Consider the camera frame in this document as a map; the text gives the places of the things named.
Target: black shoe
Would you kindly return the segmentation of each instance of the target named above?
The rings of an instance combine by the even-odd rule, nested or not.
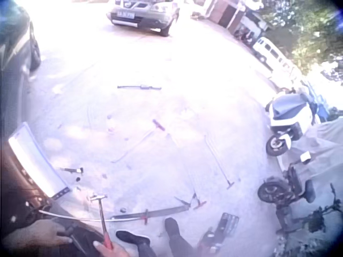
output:
[[[165,228],[168,233],[169,238],[175,235],[180,235],[180,230],[178,229],[177,221],[173,218],[165,219]]]
[[[147,237],[136,236],[128,231],[125,230],[118,230],[116,232],[116,236],[118,239],[125,243],[134,244],[134,245],[141,245],[147,244],[150,245],[150,239]]]

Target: car side mirror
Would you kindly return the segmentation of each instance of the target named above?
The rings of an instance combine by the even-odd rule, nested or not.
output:
[[[305,165],[308,164],[311,161],[310,152],[307,151],[307,152],[303,153],[302,155],[300,155],[300,161]]]

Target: red handle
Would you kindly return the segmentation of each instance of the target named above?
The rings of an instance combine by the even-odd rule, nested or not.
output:
[[[103,238],[104,238],[103,244],[105,245],[105,247],[107,249],[113,250],[113,244],[107,232],[103,235]]]

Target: pipe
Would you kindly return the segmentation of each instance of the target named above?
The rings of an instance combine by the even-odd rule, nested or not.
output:
[[[71,216],[64,216],[64,215],[60,215],[60,214],[56,214],[56,213],[51,213],[51,212],[48,212],[45,210],[39,210],[38,212],[45,214],[45,215],[53,216],[53,217],[64,218],[66,220],[101,222],[101,220],[97,220],[97,219],[76,218],[76,217],[71,217]],[[105,220],[105,221],[106,222],[125,222],[125,221],[136,221],[136,220],[141,220],[141,218],[140,217],[138,217],[138,218],[120,218],[120,219],[112,218],[110,220]]]

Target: tree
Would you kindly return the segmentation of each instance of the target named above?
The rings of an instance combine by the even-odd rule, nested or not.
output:
[[[343,56],[341,15],[329,1],[264,0],[264,6],[260,13],[274,26],[266,36],[281,50],[284,48],[304,74],[313,63]]]

